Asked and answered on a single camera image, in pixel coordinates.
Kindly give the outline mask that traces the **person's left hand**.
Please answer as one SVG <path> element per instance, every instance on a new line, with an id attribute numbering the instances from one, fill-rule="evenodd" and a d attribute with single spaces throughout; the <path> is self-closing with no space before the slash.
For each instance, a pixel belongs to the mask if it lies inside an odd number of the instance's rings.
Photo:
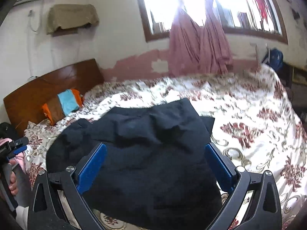
<path id="1" fill-rule="evenodd" d="M 17 161 L 15 159 L 11 159 L 9 163 L 14 166 L 17 164 Z M 10 175 L 9 190 L 13 196 L 16 196 L 18 193 L 17 178 L 13 171 Z"/>

